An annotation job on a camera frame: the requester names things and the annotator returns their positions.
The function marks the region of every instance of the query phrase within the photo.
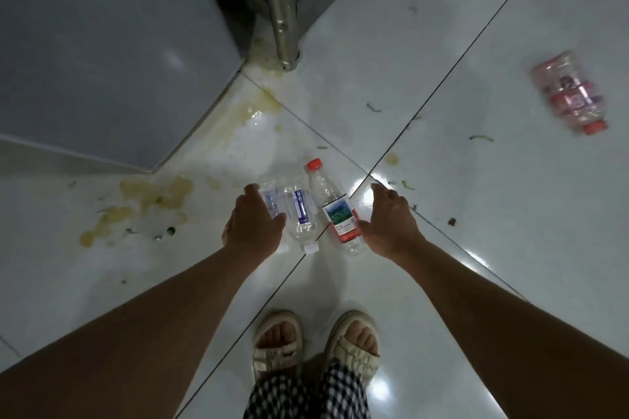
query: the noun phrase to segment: blue and white bottle label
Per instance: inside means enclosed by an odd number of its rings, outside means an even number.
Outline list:
[[[300,224],[308,222],[308,214],[304,201],[304,193],[301,190],[293,192],[293,202],[295,202],[295,210],[297,211],[297,220]]]

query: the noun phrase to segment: black and white checkered fabric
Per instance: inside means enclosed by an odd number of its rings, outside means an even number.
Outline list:
[[[257,384],[244,419],[369,419],[367,394],[348,367],[333,362],[321,375],[318,394],[300,380],[277,374]]]

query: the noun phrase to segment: white sandal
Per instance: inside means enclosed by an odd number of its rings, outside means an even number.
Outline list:
[[[256,344],[273,326],[288,321],[295,328],[295,341],[279,348],[258,348]],[[278,312],[268,316],[256,330],[254,336],[254,358],[252,370],[254,382],[257,383],[263,373],[287,369],[296,366],[295,376],[301,375],[304,355],[303,328],[301,322],[292,312]]]
[[[334,358],[341,361],[342,364],[358,375],[362,385],[366,386],[378,371],[380,357],[359,348],[345,338],[347,328],[355,321],[359,321],[364,326],[371,328],[376,342],[380,344],[373,320],[363,312],[351,310],[342,315],[334,325],[334,328],[332,328],[328,344],[325,347],[325,360],[326,364],[330,364]]]

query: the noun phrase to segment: dirty floor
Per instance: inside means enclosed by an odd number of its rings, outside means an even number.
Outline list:
[[[429,240],[629,354],[628,2],[337,0],[291,73],[260,22],[251,59],[157,174],[0,145],[0,369],[218,249],[246,183],[315,157],[361,216],[373,180],[396,189]],[[565,49],[609,101],[603,133],[575,136],[531,84]],[[255,327],[287,307],[308,355],[342,312],[375,319],[374,418],[503,417],[413,281],[335,242],[323,232],[303,257],[289,240],[247,280],[180,417],[241,415]]]

